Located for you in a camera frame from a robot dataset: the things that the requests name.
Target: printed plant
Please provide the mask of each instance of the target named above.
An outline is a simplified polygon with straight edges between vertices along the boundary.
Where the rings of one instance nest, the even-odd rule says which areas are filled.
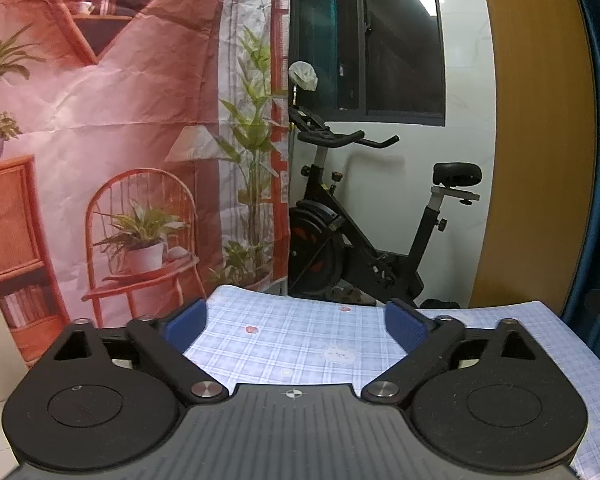
[[[129,200],[129,205],[131,214],[128,215],[98,213],[111,218],[111,226],[117,232],[94,246],[106,246],[106,250],[112,250],[112,256],[115,256],[120,251],[135,251],[166,241],[168,235],[186,225],[178,216],[159,207],[144,208],[135,200]]]
[[[2,112],[0,114],[0,136],[4,140],[9,140],[16,139],[21,133],[16,120],[8,112]]]
[[[44,62],[44,59],[41,57],[31,56],[27,53],[27,47],[32,46],[35,43],[26,43],[21,45],[16,45],[16,41],[18,37],[27,30],[31,24],[22,27],[18,32],[13,34],[7,40],[0,40],[0,78],[8,73],[15,73],[21,75],[24,79],[29,79],[30,72],[27,67],[22,65],[23,61],[37,61]],[[4,116],[7,115],[7,112],[0,114],[3,125],[6,124]],[[9,138],[15,137],[11,135],[11,132],[18,134],[20,130],[17,128],[15,120],[11,119],[13,123],[11,123],[11,129],[3,130],[0,127],[0,132],[5,138],[5,131],[7,131],[7,135]]]
[[[256,254],[265,249],[264,244],[243,247],[238,242],[230,240],[223,247],[226,253],[226,263],[219,270],[212,270],[210,279],[216,285],[230,283],[232,285],[249,285],[258,280],[253,262]]]
[[[248,285],[261,278],[270,265],[265,261],[267,244],[263,243],[264,226],[262,211],[263,195],[271,185],[272,177],[278,173],[270,166],[270,153],[276,148],[271,142],[270,121],[264,117],[267,105],[273,95],[270,90],[271,52],[248,27],[238,38],[246,51],[244,58],[238,58],[240,81],[248,95],[248,111],[241,112],[229,101],[220,100],[232,118],[231,131],[238,148],[223,137],[214,139],[225,155],[223,160],[232,162],[238,168],[244,187],[238,190],[238,201],[247,206],[246,218],[240,218],[247,247],[231,241],[224,247],[227,263],[224,269],[213,274],[216,282]]]

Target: bike handle grip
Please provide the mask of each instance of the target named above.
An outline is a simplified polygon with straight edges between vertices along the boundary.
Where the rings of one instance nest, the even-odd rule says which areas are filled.
[[[298,132],[298,140],[315,144],[323,148],[340,148],[353,142],[359,142],[365,137],[362,130],[358,130],[349,135],[334,134],[328,132],[328,135],[321,135],[318,132]]]
[[[361,144],[362,146],[368,146],[370,148],[381,149],[381,148],[388,148],[389,146],[395,144],[399,140],[400,140],[400,137],[398,137],[397,135],[394,135],[393,137],[391,137],[387,140],[383,140],[382,142],[375,142],[374,140],[368,140],[368,139],[360,139],[360,140],[357,140],[356,143]]]

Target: plaid tablecloth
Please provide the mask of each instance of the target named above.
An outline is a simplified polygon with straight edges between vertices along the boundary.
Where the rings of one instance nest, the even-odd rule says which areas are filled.
[[[584,399],[589,428],[572,465],[583,478],[600,480],[600,361],[558,317],[539,301],[421,312],[452,314],[473,328],[492,328],[504,317],[519,320]],[[382,308],[282,298],[225,285],[209,297],[206,330],[185,355],[229,391],[236,383],[352,383],[360,394],[405,353],[384,330]]]

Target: seat post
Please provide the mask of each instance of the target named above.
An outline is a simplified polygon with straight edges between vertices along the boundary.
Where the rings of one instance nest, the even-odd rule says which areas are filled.
[[[462,203],[469,204],[472,201],[480,200],[480,195],[462,189],[442,186],[433,186],[431,188],[431,198],[424,208],[418,230],[413,237],[411,249],[409,250],[407,257],[406,268],[402,269],[404,276],[408,276],[409,280],[412,276],[415,277],[418,267],[422,262],[424,252],[427,250],[427,245],[429,245],[433,229],[438,225],[438,215],[440,214],[440,208],[442,207],[442,201],[445,196],[453,196],[460,199]]]

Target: exercise bike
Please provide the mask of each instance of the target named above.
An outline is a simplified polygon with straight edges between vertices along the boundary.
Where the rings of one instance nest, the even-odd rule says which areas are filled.
[[[409,254],[378,251],[334,197],[343,175],[334,171],[331,186],[322,181],[324,163],[331,148],[356,143],[383,149],[399,142],[399,137],[375,142],[365,139],[362,130],[336,134],[318,115],[295,104],[289,108],[289,119],[298,131],[297,140],[317,146],[314,163],[303,166],[301,171],[302,176],[308,177],[304,199],[289,211],[289,294],[303,298],[320,296],[344,280],[382,303],[390,298],[406,302],[417,298],[424,288],[418,267],[433,229],[442,232],[446,227],[446,220],[438,218],[443,198],[457,198],[467,205],[480,200],[479,195],[458,189],[478,184],[482,179],[480,167],[465,162],[435,164],[431,198]],[[453,308],[458,304],[426,300],[421,307]]]

